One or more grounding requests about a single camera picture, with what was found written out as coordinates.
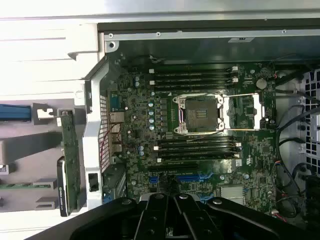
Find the perforated metal drive cage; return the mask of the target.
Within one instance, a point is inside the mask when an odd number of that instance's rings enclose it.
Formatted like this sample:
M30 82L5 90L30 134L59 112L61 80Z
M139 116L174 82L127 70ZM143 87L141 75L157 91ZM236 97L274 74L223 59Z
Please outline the perforated metal drive cage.
M320 69L304 74L301 89L307 96L320 101ZM320 178L320 112L305 117L306 120L306 162Z

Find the green RAM stick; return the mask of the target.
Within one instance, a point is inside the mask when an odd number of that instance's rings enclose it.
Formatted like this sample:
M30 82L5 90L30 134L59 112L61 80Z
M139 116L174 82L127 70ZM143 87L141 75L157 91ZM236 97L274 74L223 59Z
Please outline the green RAM stick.
M32 189L33 187L32 183L0 184L0 190Z
M225 144L231 144L234 145L237 142L237 140L231 139L231 138L217 138L217 139L204 139L204 140L198 140L198 141L162 141L158 142L157 146L166 148L166 147L173 147L173 146L187 146L187 145L225 145Z

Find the silver chipset heat sink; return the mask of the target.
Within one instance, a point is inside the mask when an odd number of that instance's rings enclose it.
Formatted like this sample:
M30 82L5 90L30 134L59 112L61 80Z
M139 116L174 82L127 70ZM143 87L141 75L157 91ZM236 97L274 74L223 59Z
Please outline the silver chipset heat sink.
M240 205L246 204L243 186L241 185L222 186L220 188L220 196Z

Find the black case fan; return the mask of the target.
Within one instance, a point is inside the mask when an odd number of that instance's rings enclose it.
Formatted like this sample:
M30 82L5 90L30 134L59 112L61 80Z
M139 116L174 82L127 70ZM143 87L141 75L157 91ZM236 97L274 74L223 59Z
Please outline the black case fan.
M307 175L305 177L305 199L320 202L320 177Z

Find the grey parts rack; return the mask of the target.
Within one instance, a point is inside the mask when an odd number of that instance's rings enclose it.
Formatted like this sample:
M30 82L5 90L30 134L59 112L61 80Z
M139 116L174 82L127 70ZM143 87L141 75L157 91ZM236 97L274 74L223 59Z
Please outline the grey parts rack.
M80 195L78 212L86 202L81 154L86 123L83 106L71 100L0 102L31 107L31 121L0 121L0 185L32 183L33 188L0 190L0 213L60 210L57 160L62 153L62 127L57 118L72 111L79 149Z

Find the black expansion slot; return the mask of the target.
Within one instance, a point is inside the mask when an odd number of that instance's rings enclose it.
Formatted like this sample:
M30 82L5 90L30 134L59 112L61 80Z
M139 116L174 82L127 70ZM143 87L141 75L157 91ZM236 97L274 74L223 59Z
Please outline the black expansion slot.
M182 170L182 169L197 169L197 163L175 163L175 164L158 164L148 166L149 171L168 171L168 170Z

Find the CPU socket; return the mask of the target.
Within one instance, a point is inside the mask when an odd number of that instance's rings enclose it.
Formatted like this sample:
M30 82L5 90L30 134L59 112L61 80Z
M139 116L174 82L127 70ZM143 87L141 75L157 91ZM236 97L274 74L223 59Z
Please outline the CPU socket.
M225 129L224 98L213 93L182 94L172 99L177 112L173 132L184 136L204 136Z

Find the thin locking lever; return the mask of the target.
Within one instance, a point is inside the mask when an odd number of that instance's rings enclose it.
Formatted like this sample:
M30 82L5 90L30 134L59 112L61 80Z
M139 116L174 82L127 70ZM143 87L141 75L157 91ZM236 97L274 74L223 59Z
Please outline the thin locking lever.
M255 129L255 128L222 128L219 131L238 131L238 132L255 132L259 131L260 129Z
M233 95L226 95L223 94L223 98L234 98L234 97L243 97L243 96L254 96L254 95L259 95L258 93L243 93L243 94L233 94Z

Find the green motherboard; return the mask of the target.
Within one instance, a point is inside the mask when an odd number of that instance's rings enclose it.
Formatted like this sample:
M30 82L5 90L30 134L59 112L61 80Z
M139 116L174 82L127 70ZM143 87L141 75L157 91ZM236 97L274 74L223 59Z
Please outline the green motherboard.
M149 69L226 69L238 66L230 77L155 78ZM144 194L155 193L158 183L149 177L199 176L200 181L181 182L179 191L201 196L221 197L222 186L243 186L245 205L256 211L270 214L275 206L276 190L272 166L276 160L276 101L275 70L265 63L230 63L196 65L127 65L107 92L110 130L104 136L114 162L125 167L126 194L140 201ZM238 82L225 89L157 91L151 80L238 78ZM265 79L267 87L259 89L258 79ZM209 135L181 135L173 131L178 122L173 97L184 94L238 95L258 93L253 96L223 98L223 122L228 129L260 129L258 131L218 131ZM240 159L210 161L183 161L157 163L158 152L197 152L205 150L154 151L158 142L200 141L208 139L234 139L233 145ZM197 163L198 168L149 171L149 166L164 164Z

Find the open grey PC case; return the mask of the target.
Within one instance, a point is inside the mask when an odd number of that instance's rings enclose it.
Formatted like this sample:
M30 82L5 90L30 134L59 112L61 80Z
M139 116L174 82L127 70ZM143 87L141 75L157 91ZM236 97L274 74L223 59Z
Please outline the open grey PC case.
M186 29L185 22L136 22L129 28L100 23L98 29L104 32L105 57L85 85L83 158L89 209L131 198L125 166L115 163L105 139L111 128L108 90L126 66L264 63L276 74L276 159L271 169L276 195L271 213L265 214L320 232L320 202L305 198L305 177L316 175L306 162L305 118L320 112L320 101L301 88L305 73L320 69L320 29ZM136 201L146 201L148 195Z

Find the black RAM slot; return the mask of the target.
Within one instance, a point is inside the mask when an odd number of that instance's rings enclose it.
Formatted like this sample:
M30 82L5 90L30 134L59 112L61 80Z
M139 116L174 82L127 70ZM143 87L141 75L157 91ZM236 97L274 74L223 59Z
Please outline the black RAM slot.
M192 161L220 161L240 159L239 154L222 154L222 155L188 155L188 156L162 156L157 157L157 163L175 163L175 162L192 162Z
M164 86L164 85L220 85L220 84L232 84L237 83L238 78L184 78L184 79L158 79L150 80L149 84L151 86Z
M154 146L154 151L195 151L195 150L227 150L227 149L236 149L234 145L196 145L196 146Z
M180 151L180 152L158 152L159 156L195 156L195 155L227 155L235 154L237 151L227 150L205 150L205 151Z
M155 78L206 78L206 77L231 77L227 72L209 72L209 73L177 73L177 74L155 74Z
M150 68L148 70L149 74L171 74L171 75L179 75L179 74L190 74L190 75L196 75L196 74L213 74L213 73L222 73L222 74L229 74L229 73L237 73L239 70L238 66L232 66L230 68L212 68L212 69L195 69L195 68L183 68L183 69L155 69Z
M200 84L200 85L155 85L156 91L200 91L200 90L220 90L231 87L230 84Z

